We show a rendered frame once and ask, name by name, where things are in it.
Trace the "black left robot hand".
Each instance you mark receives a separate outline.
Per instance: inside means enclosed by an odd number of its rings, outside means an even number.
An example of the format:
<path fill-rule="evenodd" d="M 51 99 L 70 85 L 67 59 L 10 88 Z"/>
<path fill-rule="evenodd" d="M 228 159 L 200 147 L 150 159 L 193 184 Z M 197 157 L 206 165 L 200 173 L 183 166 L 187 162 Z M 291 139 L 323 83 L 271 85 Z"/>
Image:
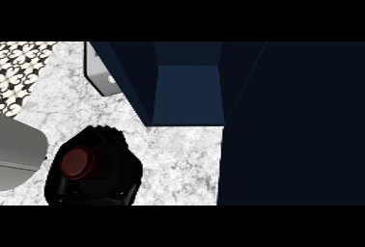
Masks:
<path fill-rule="evenodd" d="M 141 162 L 115 128 L 87 126 L 63 147 L 60 174 L 88 196 L 110 197 L 141 180 Z"/>

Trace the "dark blue open cabinet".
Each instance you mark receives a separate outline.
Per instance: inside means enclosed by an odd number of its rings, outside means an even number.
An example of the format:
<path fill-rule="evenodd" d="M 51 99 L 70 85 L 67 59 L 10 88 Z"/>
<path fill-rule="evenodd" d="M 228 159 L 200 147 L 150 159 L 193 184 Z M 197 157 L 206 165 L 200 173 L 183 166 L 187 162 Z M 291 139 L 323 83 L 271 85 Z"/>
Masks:
<path fill-rule="evenodd" d="M 261 41 L 94 41 L 91 47 L 146 126 L 223 126 Z"/>

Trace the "dark blue cabinet door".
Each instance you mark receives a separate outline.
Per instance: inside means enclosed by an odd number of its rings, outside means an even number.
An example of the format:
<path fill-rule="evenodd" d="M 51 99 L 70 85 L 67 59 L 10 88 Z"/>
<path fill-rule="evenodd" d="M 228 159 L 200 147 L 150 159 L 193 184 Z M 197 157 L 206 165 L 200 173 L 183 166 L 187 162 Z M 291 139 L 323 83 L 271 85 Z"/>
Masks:
<path fill-rule="evenodd" d="M 365 41 L 265 44 L 223 128 L 223 206 L 365 206 Z"/>

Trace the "pale grey appliance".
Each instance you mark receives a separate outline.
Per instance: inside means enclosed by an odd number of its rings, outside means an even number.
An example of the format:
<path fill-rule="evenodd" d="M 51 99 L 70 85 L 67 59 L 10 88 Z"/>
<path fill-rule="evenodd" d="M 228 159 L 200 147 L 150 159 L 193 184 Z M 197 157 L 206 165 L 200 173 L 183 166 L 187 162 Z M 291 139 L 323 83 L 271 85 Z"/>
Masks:
<path fill-rule="evenodd" d="M 91 44 L 84 42 L 84 76 L 101 96 L 121 93 Z"/>

